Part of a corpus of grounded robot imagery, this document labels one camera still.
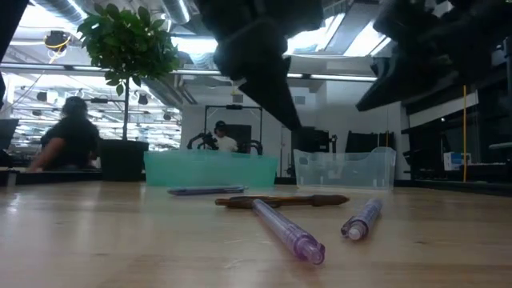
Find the black shirt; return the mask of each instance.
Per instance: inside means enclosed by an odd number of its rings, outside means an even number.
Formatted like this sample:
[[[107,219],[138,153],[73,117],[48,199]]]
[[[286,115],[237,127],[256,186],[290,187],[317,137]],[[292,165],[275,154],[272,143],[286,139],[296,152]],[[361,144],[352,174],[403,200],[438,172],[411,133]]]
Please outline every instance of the black shirt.
[[[91,152],[98,149],[99,131],[87,118],[66,117],[41,137],[42,148],[52,138],[62,138],[66,143],[52,162],[44,170],[54,170],[64,166],[86,168]]]

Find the person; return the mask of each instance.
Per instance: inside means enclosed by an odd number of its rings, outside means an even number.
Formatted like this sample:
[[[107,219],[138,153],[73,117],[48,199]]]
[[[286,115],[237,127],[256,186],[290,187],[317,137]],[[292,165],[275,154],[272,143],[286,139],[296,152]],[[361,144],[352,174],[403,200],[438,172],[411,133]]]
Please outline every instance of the person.
[[[217,139],[217,146],[219,151],[236,152],[238,150],[237,142],[226,136],[226,123],[218,121],[215,123],[215,139]]]
[[[62,107],[62,119],[41,137],[42,152],[27,172],[88,168],[98,141],[98,128],[87,119],[86,102],[69,97]]]

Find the white shirt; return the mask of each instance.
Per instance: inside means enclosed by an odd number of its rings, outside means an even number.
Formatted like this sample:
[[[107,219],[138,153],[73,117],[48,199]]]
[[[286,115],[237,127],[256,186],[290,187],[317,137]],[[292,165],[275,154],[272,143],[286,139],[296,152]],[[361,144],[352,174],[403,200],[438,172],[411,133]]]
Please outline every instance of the white shirt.
[[[238,150],[237,142],[234,139],[227,136],[222,138],[217,136],[214,137],[217,139],[217,146],[219,151],[236,152]]]

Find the wooden table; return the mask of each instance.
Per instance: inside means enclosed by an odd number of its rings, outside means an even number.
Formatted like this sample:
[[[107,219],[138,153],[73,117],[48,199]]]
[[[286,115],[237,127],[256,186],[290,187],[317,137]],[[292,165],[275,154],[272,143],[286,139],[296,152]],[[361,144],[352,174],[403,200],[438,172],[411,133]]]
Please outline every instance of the wooden table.
[[[397,188],[377,194],[382,217],[353,243],[340,226],[376,194],[344,194],[342,206],[279,209],[326,246],[312,266],[215,196],[100,182],[0,190],[0,287],[512,287],[512,198]]]

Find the potted tree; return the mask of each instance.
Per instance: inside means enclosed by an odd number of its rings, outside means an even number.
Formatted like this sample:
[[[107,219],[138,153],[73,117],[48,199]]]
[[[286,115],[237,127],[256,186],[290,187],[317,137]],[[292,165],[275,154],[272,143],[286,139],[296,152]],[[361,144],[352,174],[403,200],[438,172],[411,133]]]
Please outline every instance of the potted tree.
[[[82,48],[87,49],[92,66],[107,70],[107,85],[115,86],[119,96],[125,95],[122,140],[105,140],[100,145],[103,177],[108,181],[139,181],[148,144],[127,139],[130,80],[140,86],[141,78],[155,80],[175,70],[178,49],[170,34],[161,30],[165,20],[153,21],[144,7],[135,13],[119,10],[114,4],[105,8],[95,4],[94,10],[97,14],[88,13],[77,28],[82,33]]]

